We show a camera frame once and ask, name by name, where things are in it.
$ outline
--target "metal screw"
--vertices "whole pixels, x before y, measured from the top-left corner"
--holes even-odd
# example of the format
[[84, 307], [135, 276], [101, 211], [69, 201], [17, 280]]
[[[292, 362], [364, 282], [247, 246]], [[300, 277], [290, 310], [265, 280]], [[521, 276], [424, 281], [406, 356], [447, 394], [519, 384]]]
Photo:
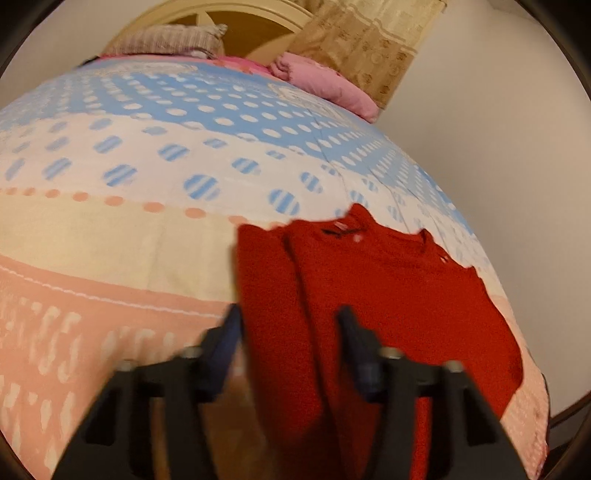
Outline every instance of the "metal screw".
[[188, 346], [183, 348], [181, 351], [181, 357], [183, 358], [198, 358], [201, 356], [202, 350], [198, 346]]
[[399, 350], [393, 346], [383, 346], [379, 350], [379, 355], [391, 360], [400, 360], [404, 356], [404, 353], [402, 350]]
[[117, 370], [119, 372], [131, 372], [138, 366], [138, 363], [133, 360], [122, 360], [117, 365]]
[[444, 364], [451, 373], [458, 374], [464, 371], [464, 365], [459, 360], [449, 360]]

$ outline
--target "headboard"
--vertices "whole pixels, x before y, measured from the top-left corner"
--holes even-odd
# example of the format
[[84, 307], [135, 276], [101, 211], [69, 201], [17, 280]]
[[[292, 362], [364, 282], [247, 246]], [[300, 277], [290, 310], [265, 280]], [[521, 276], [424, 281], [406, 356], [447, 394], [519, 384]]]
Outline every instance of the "headboard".
[[226, 55], [269, 65], [310, 20], [311, 13], [289, 0], [169, 0], [127, 25], [123, 35], [159, 24], [226, 24]]

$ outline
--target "patterned curtain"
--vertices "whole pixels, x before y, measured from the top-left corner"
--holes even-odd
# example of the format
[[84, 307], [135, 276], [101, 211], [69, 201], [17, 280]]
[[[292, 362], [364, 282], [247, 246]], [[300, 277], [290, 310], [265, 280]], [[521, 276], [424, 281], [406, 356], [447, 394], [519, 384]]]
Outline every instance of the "patterned curtain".
[[446, 1], [295, 0], [314, 18], [288, 50], [336, 70], [384, 108]]

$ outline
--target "pink fabric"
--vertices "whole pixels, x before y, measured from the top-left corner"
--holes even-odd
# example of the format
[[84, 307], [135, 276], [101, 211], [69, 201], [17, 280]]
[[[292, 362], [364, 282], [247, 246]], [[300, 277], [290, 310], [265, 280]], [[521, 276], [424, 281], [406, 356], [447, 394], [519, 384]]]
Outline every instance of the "pink fabric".
[[286, 52], [278, 56], [269, 69], [277, 78], [339, 105], [369, 123], [378, 119], [378, 106], [367, 93], [314, 60]]
[[269, 73], [269, 69], [258, 62], [243, 59], [241, 57], [218, 57], [218, 60], [231, 61], [243, 67], [249, 67], [251, 70], [262, 73]]

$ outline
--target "striped pillow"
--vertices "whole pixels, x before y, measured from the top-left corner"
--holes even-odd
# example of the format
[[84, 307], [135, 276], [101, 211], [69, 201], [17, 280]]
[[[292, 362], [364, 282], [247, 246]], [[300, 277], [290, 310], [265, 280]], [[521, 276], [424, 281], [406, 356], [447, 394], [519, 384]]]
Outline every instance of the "striped pillow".
[[227, 29], [224, 24], [203, 27], [152, 25], [121, 37], [103, 55], [196, 55], [203, 52], [208, 58], [216, 58], [223, 55], [222, 37]]

